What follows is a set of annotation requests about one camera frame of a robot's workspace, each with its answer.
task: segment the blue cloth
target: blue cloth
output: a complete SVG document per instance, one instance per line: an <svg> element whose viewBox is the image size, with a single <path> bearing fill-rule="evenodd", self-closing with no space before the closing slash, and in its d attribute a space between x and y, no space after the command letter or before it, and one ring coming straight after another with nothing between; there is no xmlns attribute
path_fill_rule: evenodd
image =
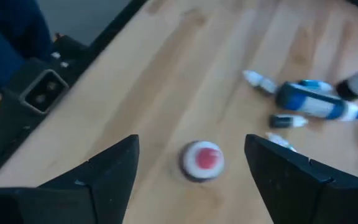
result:
<svg viewBox="0 0 358 224"><path fill-rule="evenodd" d="M46 59L52 40L34 0L0 0L0 89L25 59Z"/></svg>

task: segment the wooden surface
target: wooden surface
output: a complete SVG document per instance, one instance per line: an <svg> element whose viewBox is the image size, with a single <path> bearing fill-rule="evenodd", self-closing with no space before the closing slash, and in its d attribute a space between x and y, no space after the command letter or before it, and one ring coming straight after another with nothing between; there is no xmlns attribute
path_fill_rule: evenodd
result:
<svg viewBox="0 0 358 224"><path fill-rule="evenodd" d="M358 71L358 9L334 0L152 0L0 170L0 186L37 186L130 135L140 136L124 223L271 223L244 137L277 112L242 79L335 83ZM300 153L358 175L358 122L286 129ZM219 144L207 184L177 171L189 141Z"/></svg>

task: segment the white bottle cap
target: white bottle cap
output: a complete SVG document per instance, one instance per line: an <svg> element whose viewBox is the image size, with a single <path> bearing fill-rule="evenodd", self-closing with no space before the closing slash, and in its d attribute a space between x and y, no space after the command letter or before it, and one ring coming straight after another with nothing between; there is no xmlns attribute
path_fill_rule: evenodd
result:
<svg viewBox="0 0 358 224"><path fill-rule="evenodd" d="M274 94L277 90L277 85L273 81L255 71L244 70L242 74L252 86L260 87L266 93Z"/></svg>
<svg viewBox="0 0 358 224"><path fill-rule="evenodd" d="M264 77L255 72L255 71L251 71L251 70L244 70L242 71L242 74L244 76L244 78L252 85L252 86L259 86L260 82L264 79Z"/></svg>
<svg viewBox="0 0 358 224"><path fill-rule="evenodd" d="M54 52L52 54L50 54L54 59L59 59L61 57L61 55L59 54L59 52Z"/></svg>
<svg viewBox="0 0 358 224"><path fill-rule="evenodd" d="M318 85L320 86L320 90L324 92L332 92L334 90L333 86L326 82L319 82Z"/></svg>
<svg viewBox="0 0 358 224"><path fill-rule="evenodd" d="M353 121L358 114L358 106L354 103L345 101L345 109L342 116L338 119L340 121Z"/></svg>
<svg viewBox="0 0 358 224"><path fill-rule="evenodd" d="M192 178L203 180L213 179L217 177L224 169L223 153L218 145L208 141L195 141L184 149L182 157L183 170ZM204 150L209 151L208 156L202 155ZM214 161L210 163L210 158L202 158L204 156L214 157ZM210 167L203 167L202 163L207 162Z"/></svg>
<svg viewBox="0 0 358 224"><path fill-rule="evenodd" d="M306 118L304 118L303 116L300 116L300 115L293 115L292 121L293 121L292 126L294 128L303 127L309 123L309 121Z"/></svg>
<svg viewBox="0 0 358 224"><path fill-rule="evenodd" d="M274 94L277 90L277 85L268 78L264 78L259 85L267 93Z"/></svg>

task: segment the red circle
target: red circle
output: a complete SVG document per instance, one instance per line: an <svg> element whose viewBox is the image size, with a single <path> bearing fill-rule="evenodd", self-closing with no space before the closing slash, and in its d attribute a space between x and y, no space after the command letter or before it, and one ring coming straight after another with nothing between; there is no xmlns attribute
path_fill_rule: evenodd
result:
<svg viewBox="0 0 358 224"><path fill-rule="evenodd" d="M201 169L212 169L216 165L218 157L219 151L204 147L198 152L196 162L198 167Z"/></svg>

